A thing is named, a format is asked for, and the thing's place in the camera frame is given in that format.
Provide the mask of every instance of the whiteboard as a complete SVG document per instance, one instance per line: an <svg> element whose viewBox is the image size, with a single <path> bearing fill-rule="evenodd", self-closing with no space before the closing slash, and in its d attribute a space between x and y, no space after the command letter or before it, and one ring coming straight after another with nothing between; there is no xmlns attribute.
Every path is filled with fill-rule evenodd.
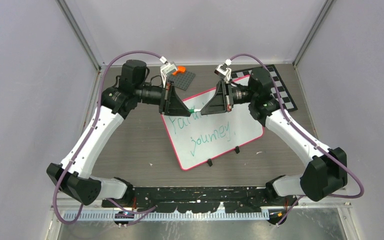
<svg viewBox="0 0 384 240"><path fill-rule="evenodd" d="M248 85L249 76L235 82ZM189 109L201 109L214 96L212 88L183 100ZM201 115L192 113L190 117L162 115L168 137L180 168L187 171L217 158L263 136L264 129L254 120L248 104L234 105L231 112Z"/></svg>

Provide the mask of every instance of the cable tie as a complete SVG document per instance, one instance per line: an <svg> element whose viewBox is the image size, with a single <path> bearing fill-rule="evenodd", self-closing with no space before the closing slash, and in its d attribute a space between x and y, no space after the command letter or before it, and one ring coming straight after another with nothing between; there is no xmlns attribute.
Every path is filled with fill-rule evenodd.
<svg viewBox="0 0 384 240"><path fill-rule="evenodd" d="M317 142L314 146L314 150L319 150L320 148L320 142Z"/></svg>

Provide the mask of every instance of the gray lego baseplate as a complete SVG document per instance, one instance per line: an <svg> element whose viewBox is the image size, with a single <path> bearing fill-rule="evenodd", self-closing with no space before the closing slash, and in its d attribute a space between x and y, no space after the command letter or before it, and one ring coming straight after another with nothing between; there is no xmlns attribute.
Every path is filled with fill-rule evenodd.
<svg viewBox="0 0 384 240"><path fill-rule="evenodd" d="M186 91L189 85L192 83L192 80L195 78L195 73L190 71L185 71L184 73L178 73L176 75L170 75L168 80L174 82L174 86Z"/></svg>

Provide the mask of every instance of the black and white checkerboard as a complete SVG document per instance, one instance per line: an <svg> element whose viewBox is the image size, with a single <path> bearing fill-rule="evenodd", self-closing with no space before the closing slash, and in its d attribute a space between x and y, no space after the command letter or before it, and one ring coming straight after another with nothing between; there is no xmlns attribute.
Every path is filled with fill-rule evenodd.
<svg viewBox="0 0 384 240"><path fill-rule="evenodd" d="M297 105L295 105L295 102L292 99L291 95L289 94L289 91L286 88L285 83L282 80L281 76L279 75L276 67L274 65L267 65L266 67L270 71L270 74L276 83L276 87L279 90L281 101L282 101L284 108L287 109L288 112L298 110ZM243 76L250 75L251 72L252 72L252 68L232 71L231 78L232 78L232 80L235 80L237 78L241 78ZM272 92L274 98L277 100L278 98L276 96L276 90L274 87L271 89L271 92Z"/></svg>

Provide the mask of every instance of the orange object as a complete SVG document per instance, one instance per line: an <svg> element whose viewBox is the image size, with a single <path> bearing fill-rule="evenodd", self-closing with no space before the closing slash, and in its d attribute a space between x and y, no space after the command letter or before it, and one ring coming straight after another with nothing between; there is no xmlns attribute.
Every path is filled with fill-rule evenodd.
<svg viewBox="0 0 384 240"><path fill-rule="evenodd" d="M186 72L186 67L184 66L178 66L177 71L173 72L173 75L176 75L178 73L184 74Z"/></svg>

